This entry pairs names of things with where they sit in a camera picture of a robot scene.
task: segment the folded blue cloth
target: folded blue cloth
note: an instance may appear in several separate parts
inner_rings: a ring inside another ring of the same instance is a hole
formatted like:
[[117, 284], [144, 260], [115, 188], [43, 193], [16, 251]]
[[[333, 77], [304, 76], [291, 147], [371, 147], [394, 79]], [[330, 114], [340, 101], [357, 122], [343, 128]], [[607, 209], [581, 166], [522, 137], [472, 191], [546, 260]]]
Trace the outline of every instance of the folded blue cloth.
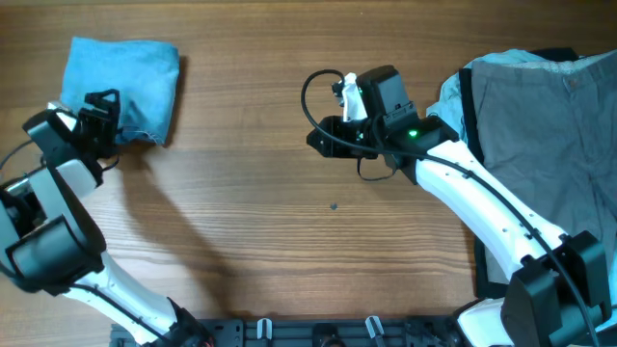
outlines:
[[118, 144], [142, 139], [165, 144], [180, 70], [177, 49], [165, 42], [102, 42], [73, 38], [60, 100], [77, 112], [86, 93], [120, 91]]

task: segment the wooden table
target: wooden table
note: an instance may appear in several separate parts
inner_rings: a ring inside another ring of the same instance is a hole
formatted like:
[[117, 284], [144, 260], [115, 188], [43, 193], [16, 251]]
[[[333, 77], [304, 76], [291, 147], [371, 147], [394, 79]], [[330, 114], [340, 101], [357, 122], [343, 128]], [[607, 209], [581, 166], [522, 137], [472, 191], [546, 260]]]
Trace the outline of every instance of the wooden table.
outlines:
[[[302, 83], [325, 67], [394, 64], [424, 114], [476, 56], [615, 48], [615, 10], [489, 0], [2, 8], [0, 154], [58, 97], [71, 37], [169, 41], [183, 57], [171, 145], [129, 148], [84, 201], [122, 267], [198, 317], [449, 313], [473, 300], [470, 232], [404, 175], [365, 183], [354, 161], [308, 147]], [[308, 93], [317, 118], [340, 113], [331, 82]], [[3, 179], [34, 168], [38, 153], [21, 151]], [[381, 160], [366, 169], [387, 171]], [[98, 312], [6, 279], [0, 312], [0, 346], [108, 342]]]

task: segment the gray clothing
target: gray clothing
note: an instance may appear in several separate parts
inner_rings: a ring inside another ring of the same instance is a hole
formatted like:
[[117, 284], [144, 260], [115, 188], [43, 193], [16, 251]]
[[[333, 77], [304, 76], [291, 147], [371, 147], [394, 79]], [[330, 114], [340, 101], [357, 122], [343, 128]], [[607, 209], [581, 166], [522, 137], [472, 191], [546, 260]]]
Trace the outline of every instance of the gray clothing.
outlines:
[[[477, 62], [471, 73], [486, 169], [568, 233], [589, 230], [610, 265], [617, 233], [617, 53], [573, 71]], [[506, 282], [489, 253], [487, 268], [490, 281]]]

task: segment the wood grain surface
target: wood grain surface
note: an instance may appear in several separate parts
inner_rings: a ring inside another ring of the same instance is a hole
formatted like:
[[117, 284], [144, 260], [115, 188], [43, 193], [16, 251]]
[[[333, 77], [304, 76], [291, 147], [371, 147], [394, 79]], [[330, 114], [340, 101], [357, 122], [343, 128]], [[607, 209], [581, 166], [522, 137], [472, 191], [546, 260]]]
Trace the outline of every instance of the wood grain surface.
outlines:
[[[394, 64], [423, 114], [476, 56], [615, 48], [615, 10], [489, 0], [0, 8], [0, 156], [58, 98], [71, 37], [169, 41], [182, 56], [170, 145], [128, 147], [84, 201], [122, 267], [198, 317], [449, 313], [473, 300], [471, 234], [402, 174], [365, 183], [354, 161], [305, 145], [302, 83], [321, 68]], [[308, 93], [317, 118], [340, 113], [331, 82]], [[38, 161], [27, 147], [2, 179]], [[386, 172], [366, 163], [367, 175]], [[0, 279], [0, 346], [106, 346], [110, 323]]]

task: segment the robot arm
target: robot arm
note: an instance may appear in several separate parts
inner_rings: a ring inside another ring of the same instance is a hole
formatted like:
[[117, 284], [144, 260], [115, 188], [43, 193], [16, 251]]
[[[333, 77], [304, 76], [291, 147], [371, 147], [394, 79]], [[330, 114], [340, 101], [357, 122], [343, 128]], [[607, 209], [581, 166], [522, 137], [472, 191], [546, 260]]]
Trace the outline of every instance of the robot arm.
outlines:
[[[342, 77], [335, 70], [315, 72], [303, 88], [303, 109], [315, 126], [305, 92], [312, 78], [326, 73]], [[510, 280], [504, 299], [456, 314], [468, 344], [566, 346], [590, 329], [584, 311], [593, 327], [610, 318], [604, 249], [589, 232], [568, 236], [477, 163], [447, 124], [437, 117], [421, 120], [394, 67], [357, 78], [349, 74], [344, 86], [342, 80], [333, 92], [342, 101], [343, 117], [324, 118], [307, 143], [325, 157], [361, 160], [384, 154], [390, 168], [450, 207]]]
[[[113, 93], [116, 101], [104, 100]], [[211, 346], [184, 308], [133, 279], [106, 252], [79, 198], [102, 183], [98, 158], [117, 154], [118, 92], [93, 93], [77, 117], [51, 104], [24, 129], [47, 166], [0, 191], [0, 269], [22, 290], [65, 295], [107, 315], [140, 345]]]

